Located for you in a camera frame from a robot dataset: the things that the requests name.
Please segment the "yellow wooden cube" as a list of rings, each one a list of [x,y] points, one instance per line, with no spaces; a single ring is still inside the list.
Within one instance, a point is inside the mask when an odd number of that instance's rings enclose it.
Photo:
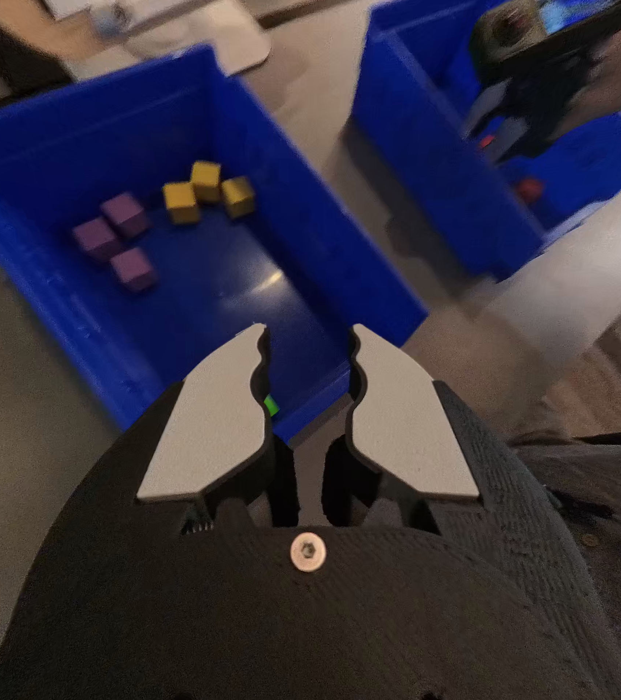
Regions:
[[[163,200],[170,222],[174,225],[194,225],[201,220],[201,212],[192,183],[178,181],[162,187]]]
[[[221,201],[221,164],[197,160],[192,164],[190,183],[198,203],[216,205]]]
[[[221,201],[228,217],[236,221],[256,211],[256,196],[251,182],[245,176],[223,180],[220,183]]]

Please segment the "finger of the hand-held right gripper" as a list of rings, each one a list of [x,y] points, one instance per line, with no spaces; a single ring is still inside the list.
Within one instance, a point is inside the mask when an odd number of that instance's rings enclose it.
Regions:
[[[462,136],[471,139],[483,131],[505,100],[510,83],[499,82],[482,89],[474,100],[462,124]]]
[[[486,159],[491,164],[505,162],[532,150],[531,125],[526,118],[505,118],[486,146]]]

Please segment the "blue plastic bin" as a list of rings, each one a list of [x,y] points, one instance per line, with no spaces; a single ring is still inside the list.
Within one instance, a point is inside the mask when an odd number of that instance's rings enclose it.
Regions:
[[[460,124],[479,92],[467,40],[494,1],[376,5],[352,118],[475,276],[500,281],[621,192],[621,114],[590,122],[534,159],[491,166]],[[544,184],[526,205],[523,178]]]
[[[162,187],[192,164],[245,176],[256,211],[220,201],[174,225]],[[130,192],[157,271],[127,291],[72,228]],[[120,429],[254,323],[269,329],[274,432],[288,441],[348,390],[348,329],[402,346],[428,311],[244,82],[211,48],[0,109],[0,266]]]

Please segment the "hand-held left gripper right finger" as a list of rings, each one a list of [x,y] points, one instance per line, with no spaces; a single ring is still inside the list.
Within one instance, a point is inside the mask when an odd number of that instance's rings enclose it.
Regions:
[[[362,324],[350,328],[358,394],[348,413],[350,453],[399,494],[443,501],[481,496],[428,371]]]

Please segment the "purple wooden cube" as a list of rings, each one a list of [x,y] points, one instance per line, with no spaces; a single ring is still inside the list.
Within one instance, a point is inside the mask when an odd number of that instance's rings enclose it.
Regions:
[[[80,250],[99,264],[108,263],[123,252],[122,241],[101,215],[72,228]]]
[[[132,293],[145,292],[158,283],[157,271],[138,246],[118,253],[109,265],[120,284]]]
[[[151,227],[145,208],[130,192],[123,192],[102,202],[100,212],[126,240],[139,237]]]

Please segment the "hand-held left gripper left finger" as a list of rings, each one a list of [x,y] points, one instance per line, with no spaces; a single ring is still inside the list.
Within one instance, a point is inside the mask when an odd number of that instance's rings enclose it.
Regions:
[[[217,503],[233,479],[248,503],[273,474],[269,329],[254,323],[188,373],[137,492],[142,503]]]

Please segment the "white document stand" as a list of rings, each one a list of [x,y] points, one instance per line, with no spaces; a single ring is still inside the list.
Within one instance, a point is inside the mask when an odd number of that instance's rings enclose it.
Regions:
[[[198,45],[214,49],[225,75],[262,64],[271,40],[239,1],[43,1],[54,20],[88,21],[103,51],[61,59],[71,77],[85,81],[150,59],[179,55]]]

